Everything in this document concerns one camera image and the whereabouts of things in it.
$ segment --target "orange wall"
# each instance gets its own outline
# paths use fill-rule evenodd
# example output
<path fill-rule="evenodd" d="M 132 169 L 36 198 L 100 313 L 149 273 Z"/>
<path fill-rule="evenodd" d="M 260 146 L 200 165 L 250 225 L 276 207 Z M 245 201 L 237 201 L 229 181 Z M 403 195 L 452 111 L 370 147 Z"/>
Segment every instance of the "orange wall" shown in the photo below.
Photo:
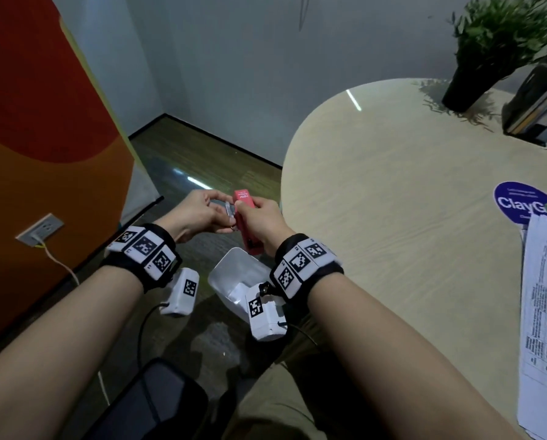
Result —
<path fill-rule="evenodd" d="M 66 274 L 15 240 L 47 213 L 70 267 L 117 229 L 133 156 L 51 0 L 0 0 L 0 331 Z"/>

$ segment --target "green leaves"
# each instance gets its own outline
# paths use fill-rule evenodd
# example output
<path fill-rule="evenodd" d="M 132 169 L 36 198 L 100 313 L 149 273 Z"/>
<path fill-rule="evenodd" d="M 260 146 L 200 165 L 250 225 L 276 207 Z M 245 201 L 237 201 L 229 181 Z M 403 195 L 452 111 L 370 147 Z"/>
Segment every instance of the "green leaves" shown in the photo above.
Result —
<path fill-rule="evenodd" d="M 450 23 L 460 66 L 494 68 L 506 77 L 547 50 L 547 0 L 471 0 Z"/>

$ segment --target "cable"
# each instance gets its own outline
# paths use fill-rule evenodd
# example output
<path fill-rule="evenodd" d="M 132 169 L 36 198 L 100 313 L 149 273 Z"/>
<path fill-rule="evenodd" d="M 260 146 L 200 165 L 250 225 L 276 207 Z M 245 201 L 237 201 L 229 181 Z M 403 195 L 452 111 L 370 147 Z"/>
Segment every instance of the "cable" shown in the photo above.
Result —
<path fill-rule="evenodd" d="M 139 371 L 139 375 L 141 375 L 141 384 L 143 385 L 143 393 L 145 394 L 147 405 L 149 406 L 149 410 L 152 412 L 152 417 L 156 425 L 160 424 L 161 419 L 159 414 L 157 413 L 156 406 L 153 404 L 152 396 L 149 393 L 149 389 L 147 388 L 147 383 L 145 382 L 145 374 L 141 373 L 141 370 L 143 369 L 143 366 L 141 364 L 141 340 L 143 339 L 143 329 L 145 328 L 145 323 L 147 322 L 149 317 L 152 315 L 152 313 L 156 309 L 160 309 L 162 307 L 167 307 L 167 306 L 168 306 L 168 303 L 161 303 L 156 306 L 153 306 L 151 310 L 147 312 L 147 315 L 145 315 L 145 318 L 143 319 L 143 322 L 141 323 L 141 327 L 139 328 L 139 336 L 137 337 L 137 368 Z"/>
<path fill-rule="evenodd" d="M 58 261 L 54 257 L 54 255 L 51 254 L 51 252 L 48 250 L 48 246 L 45 244 L 43 239 L 41 239 L 39 236 L 37 236 L 34 233 L 31 235 L 31 237 L 33 239 L 35 239 L 37 242 L 40 243 L 41 247 L 39 247 L 39 246 L 37 246 L 37 247 L 43 248 L 43 250 L 45 250 L 45 254 L 48 256 L 48 258 L 50 258 L 56 264 L 58 264 L 58 265 L 62 266 L 63 268 L 65 268 L 68 271 L 68 273 L 70 273 L 72 275 L 72 279 L 76 283 L 76 287 L 78 287 L 80 285 L 80 281 L 78 280 L 78 276 L 76 276 L 76 273 L 74 273 L 74 271 L 70 267 L 66 266 L 63 262 Z M 105 396 L 106 405 L 110 406 L 110 400 L 108 399 L 108 394 L 106 393 L 105 381 L 102 379 L 101 371 L 98 371 L 97 375 L 98 375 L 98 382 L 101 385 L 102 394 Z"/>
<path fill-rule="evenodd" d="M 320 351 L 321 350 L 321 347 L 318 345 L 318 343 L 306 332 L 304 332 L 300 327 L 298 327 L 297 325 L 295 324 L 292 324 L 292 323 L 278 323 L 277 324 L 278 326 L 280 327 L 284 327 L 286 325 L 290 326 L 290 327 L 293 327 L 294 329 L 296 329 L 297 331 L 301 332 L 306 338 L 308 338 L 309 340 L 312 341 L 312 344 L 314 344 L 316 346 L 316 348 Z"/>

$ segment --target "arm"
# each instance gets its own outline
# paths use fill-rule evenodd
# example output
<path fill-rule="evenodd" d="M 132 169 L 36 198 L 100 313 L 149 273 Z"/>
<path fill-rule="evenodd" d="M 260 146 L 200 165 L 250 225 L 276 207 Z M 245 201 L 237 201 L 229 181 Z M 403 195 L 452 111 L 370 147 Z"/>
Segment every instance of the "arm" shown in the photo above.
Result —
<path fill-rule="evenodd" d="M 156 221 L 177 242 L 232 231 L 218 191 L 192 191 Z M 53 438 L 96 373 L 139 298 L 135 275 L 104 266 L 30 325 L 0 354 L 0 439 Z"/>
<path fill-rule="evenodd" d="M 274 201 L 237 208 L 271 256 L 295 234 Z M 519 439 L 432 344 L 340 273 L 318 281 L 308 307 L 345 369 L 399 439 Z"/>

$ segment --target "wooden table top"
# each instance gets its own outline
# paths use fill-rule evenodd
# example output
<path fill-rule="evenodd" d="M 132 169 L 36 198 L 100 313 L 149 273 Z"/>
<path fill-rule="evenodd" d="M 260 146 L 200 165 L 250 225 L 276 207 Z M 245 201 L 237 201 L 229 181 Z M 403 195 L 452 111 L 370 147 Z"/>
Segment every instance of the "wooden table top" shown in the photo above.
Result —
<path fill-rule="evenodd" d="M 522 243 L 492 192 L 547 193 L 547 149 L 502 133 L 512 94 L 459 116 L 439 104 L 446 87 L 386 80 L 350 89 L 360 111 L 345 91 L 322 103 L 288 149 L 284 216 L 517 426 Z"/>

